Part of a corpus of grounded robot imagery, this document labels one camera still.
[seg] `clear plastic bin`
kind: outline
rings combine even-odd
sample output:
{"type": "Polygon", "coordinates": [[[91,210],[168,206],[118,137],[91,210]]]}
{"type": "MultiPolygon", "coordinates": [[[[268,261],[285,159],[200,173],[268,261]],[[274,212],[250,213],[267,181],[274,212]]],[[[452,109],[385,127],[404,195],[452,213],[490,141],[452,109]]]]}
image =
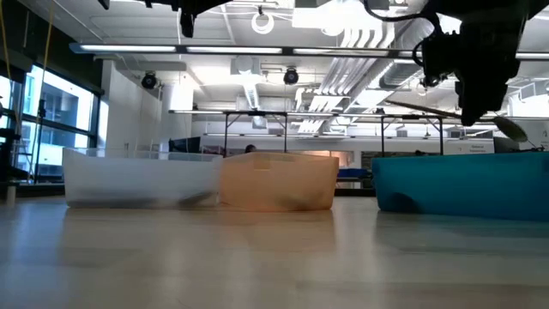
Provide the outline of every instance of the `clear plastic bin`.
{"type": "Polygon", "coordinates": [[[211,154],[65,148],[65,196],[70,207],[196,203],[216,196],[221,162],[211,154]]]}

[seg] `fluorescent light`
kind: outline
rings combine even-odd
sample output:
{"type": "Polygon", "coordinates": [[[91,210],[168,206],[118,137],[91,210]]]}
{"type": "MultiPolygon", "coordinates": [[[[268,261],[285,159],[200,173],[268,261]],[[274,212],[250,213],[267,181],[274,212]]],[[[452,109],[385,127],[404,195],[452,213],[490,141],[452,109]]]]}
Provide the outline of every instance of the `fluorescent light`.
{"type": "Polygon", "coordinates": [[[412,59],[395,59],[395,64],[416,64],[416,63],[412,59]]]}
{"type": "Polygon", "coordinates": [[[218,114],[221,115],[223,111],[178,111],[178,110],[170,110],[171,113],[185,113],[185,114],[218,114]]]}
{"type": "Polygon", "coordinates": [[[276,134],[244,134],[244,136],[249,136],[249,137],[279,137],[276,134]]]}
{"type": "Polygon", "coordinates": [[[175,52],[175,46],[156,45],[81,45],[86,52],[175,52]]]}
{"type": "MultiPolygon", "coordinates": [[[[225,133],[204,133],[204,136],[225,136],[225,133]]],[[[240,136],[240,134],[228,133],[227,136],[240,136]]]]}
{"type": "Polygon", "coordinates": [[[517,60],[548,60],[549,59],[549,52],[518,52],[516,54],[517,60]]]}
{"type": "MultiPolygon", "coordinates": [[[[418,51],[416,54],[417,54],[418,58],[423,57],[423,54],[421,53],[421,51],[418,51]]],[[[400,59],[403,59],[403,58],[412,59],[412,55],[413,55],[413,51],[399,51],[398,52],[398,58],[400,58],[400,59]]]]}
{"type": "Polygon", "coordinates": [[[219,54],[282,54],[279,47],[221,47],[221,46],[189,46],[189,53],[219,53],[219,54]]]}
{"type": "Polygon", "coordinates": [[[289,112],[288,116],[310,116],[310,117],[334,117],[336,113],[331,112],[289,112]]]}
{"type": "Polygon", "coordinates": [[[356,117],[356,118],[381,118],[383,115],[378,114],[341,114],[340,117],[356,117]]]}
{"type": "Polygon", "coordinates": [[[387,50],[376,49],[350,49],[350,48],[294,48],[296,55],[314,56],[341,56],[341,57],[366,57],[385,58],[389,55],[387,50]]]}
{"type": "Polygon", "coordinates": [[[350,136],[319,136],[318,138],[326,138],[326,139],[329,139],[329,138],[351,138],[350,136]]]}
{"type": "Polygon", "coordinates": [[[233,6],[233,7],[246,7],[246,6],[263,6],[264,8],[275,8],[277,9],[279,7],[279,4],[275,1],[231,1],[230,3],[227,3],[226,6],[233,6]]]}

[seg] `cable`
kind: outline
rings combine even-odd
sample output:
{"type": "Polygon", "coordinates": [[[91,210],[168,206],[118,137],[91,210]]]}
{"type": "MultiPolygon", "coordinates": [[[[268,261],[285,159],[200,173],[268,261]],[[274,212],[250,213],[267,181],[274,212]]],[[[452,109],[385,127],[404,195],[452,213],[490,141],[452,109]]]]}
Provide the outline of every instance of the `cable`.
{"type": "Polygon", "coordinates": [[[380,21],[398,22],[398,21],[410,21],[410,20],[417,19],[417,18],[425,18],[428,21],[430,21],[431,24],[435,27],[435,33],[443,33],[443,29],[440,26],[440,20],[438,19],[438,16],[436,14],[428,15],[425,12],[420,12],[420,13],[416,13],[416,14],[397,16],[397,17],[381,16],[381,15],[376,14],[370,8],[370,4],[368,3],[368,1],[369,0],[364,0],[364,8],[366,9],[366,12],[368,12],[368,14],[370,14],[371,16],[377,18],[380,21]]]}
{"type": "Polygon", "coordinates": [[[412,50],[412,60],[420,67],[423,67],[423,60],[419,60],[418,58],[418,50],[423,44],[423,41],[419,42],[412,50]]]}
{"type": "MultiPolygon", "coordinates": [[[[40,85],[40,99],[39,99],[39,102],[42,100],[42,89],[44,88],[44,79],[45,79],[45,71],[48,67],[48,57],[49,57],[49,51],[50,51],[50,40],[51,40],[51,27],[53,26],[53,16],[54,16],[54,9],[55,9],[55,2],[54,0],[51,0],[51,6],[50,6],[50,24],[48,26],[48,35],[47,35],[47,39],[45,41],[45,55],[44,55],[44,68],[43,71],[42,71],[42,83],[40,85]]],[[[36,114],[36,121],[34,123],[34,137],[33,137],[33,149],[31,151],[32,153],[32,156],[31,156],[31,166],[28,168],[28,177],[27,177],[27,183],[30,182],[30,178],[31,178],[31,171],[32,168],[33,168],[33,162],[34,162],[34,147],[36,145],[36,137],[38,135],[38,119],[39,119],[39,115],[38,115],[38,112],[36,114]]],[[[36,184],[36,174],[38,173],[38,171],[34,170],[33,171],[34,173],[34,183],[36,184]]]]}

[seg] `robotic arm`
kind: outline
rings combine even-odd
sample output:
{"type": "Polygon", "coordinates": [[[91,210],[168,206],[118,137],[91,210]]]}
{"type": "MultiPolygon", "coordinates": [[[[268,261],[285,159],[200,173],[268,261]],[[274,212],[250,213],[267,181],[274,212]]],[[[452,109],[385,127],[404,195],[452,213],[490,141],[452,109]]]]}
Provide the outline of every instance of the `robotic arm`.
{"type": "Polygon", "coordinates": [[[433,24],[433,33],[413,53],[425,72],[422,84],[435,87],[454,73],[459,80],[455,92],[462,123],[473,125],[487,112],[501,109],[506,82],[520,67],[516,51],[525,23],[549,5],[549,0],[430,0],[420,13],[400,17],[377,15],[368,0],[364,5],[370,15],[382,21],[426,18],[433,24]],[[444,33],[437,13],[461,20],[460,34],[444,33]]]}

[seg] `metal frame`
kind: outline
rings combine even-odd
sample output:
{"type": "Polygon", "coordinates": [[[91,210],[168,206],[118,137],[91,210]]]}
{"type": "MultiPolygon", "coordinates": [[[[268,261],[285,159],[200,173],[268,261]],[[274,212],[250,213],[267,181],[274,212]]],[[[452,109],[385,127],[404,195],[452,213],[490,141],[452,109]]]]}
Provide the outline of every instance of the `metal frame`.
{"type": "Polygon", "coordinates": [[[287,130],[287,127],[288,127],[288,113],[287,112],[262,112],[262,111],[224,111],[223,114],[225,114],[225,153],[223,154],[223,157],[226,158],[227,156],[227,148],[226,148],[226,144],[227,144],[227,139],[228,139],[228,131],[229,131],[229,127],[234,124],[235,121],[237,121],[240,116],[242,115],[247,115],[247,116],[259,116],[259,117],[267,117],[267,116],[273,116],[276,118],[276,116],[281,116],[281,117],[284,117],[286,119],[285,121],[285,125],[283,125],[284,127],[284,136],[283,135],[280,135],[280,137],[284,137],[284,152],[287,153],[288,152],[288,144],[287,144],[287,138],[288,138],[288,130],[287,130]],[[238,115],[230,124],[229,124],[229,116],[230,115],[238,115]]]}
{"type": "Polygon", "coordinates": [[[419,120],[419,119],[426,119],[432,126],[437,129],[439,136],[440,136],[440,155],[444,155],[444,135],[443,135],[443,119],[444,117],[440,116],[427,116],[427,115],[383,115],[381,117],[381,156],[385,157],[385,130],[389,128],[390,125],[392,125],[395,122],[396,118],[402,118],[404,120],[419,120]],[[385,127],[385,119],[386,118],[392,118],[390,124],[387,124],[385,127]],[[438,120],[438,128],[437,126],[431,121],[432,119],[438,120]]]}

